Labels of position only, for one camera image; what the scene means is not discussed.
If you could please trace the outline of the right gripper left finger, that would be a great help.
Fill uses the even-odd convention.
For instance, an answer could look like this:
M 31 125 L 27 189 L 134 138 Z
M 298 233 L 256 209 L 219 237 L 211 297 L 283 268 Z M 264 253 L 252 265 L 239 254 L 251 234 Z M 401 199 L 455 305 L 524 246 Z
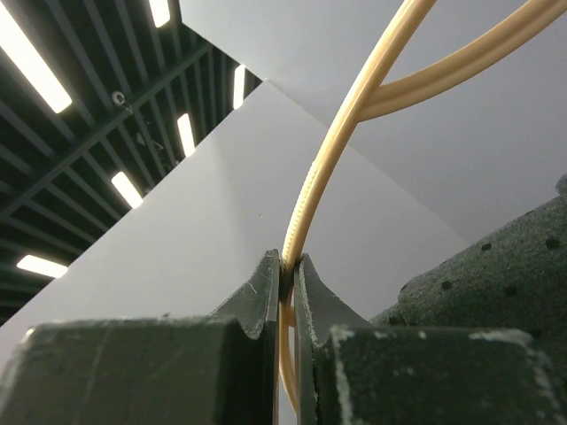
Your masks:
M 4 424 L 275 424 L 280 260 L 206 316 L 31 328 L 1 376 Z

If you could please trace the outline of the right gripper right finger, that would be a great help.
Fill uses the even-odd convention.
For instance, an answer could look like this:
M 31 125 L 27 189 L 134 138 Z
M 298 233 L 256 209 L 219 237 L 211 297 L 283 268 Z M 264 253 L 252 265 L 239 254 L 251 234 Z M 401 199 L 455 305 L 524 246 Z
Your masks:
M 377 327 L 294 271 L 300 424 L 563 424 L 547 354 L 506 328 Z

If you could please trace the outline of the white wooden hanger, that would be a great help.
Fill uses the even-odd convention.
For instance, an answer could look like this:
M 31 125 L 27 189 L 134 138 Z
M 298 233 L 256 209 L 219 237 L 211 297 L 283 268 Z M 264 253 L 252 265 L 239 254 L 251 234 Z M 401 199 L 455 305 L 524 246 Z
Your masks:
M 293 269 L 299 262 L 322 194 L 356 126 L 422 103 L 469 80 L 527 43 L 566 11 L 564 1 L 528 1 L 451 55 L 384 84 L 385 76 L 434 4 L 434 0 L 405 1 L 396 11 L 332 121 L 294 206 L 281 259 L 278 369 L 295 411 L 299 410 L 299 396 L 289 342 Z

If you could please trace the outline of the dark dotted garment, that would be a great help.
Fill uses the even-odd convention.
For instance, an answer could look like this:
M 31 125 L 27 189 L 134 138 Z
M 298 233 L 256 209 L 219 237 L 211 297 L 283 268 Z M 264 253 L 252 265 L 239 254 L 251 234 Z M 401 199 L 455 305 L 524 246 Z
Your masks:
M 407 282 L 375 325 L 517 328 L 566 363 L 566 179 L 557 197 Z

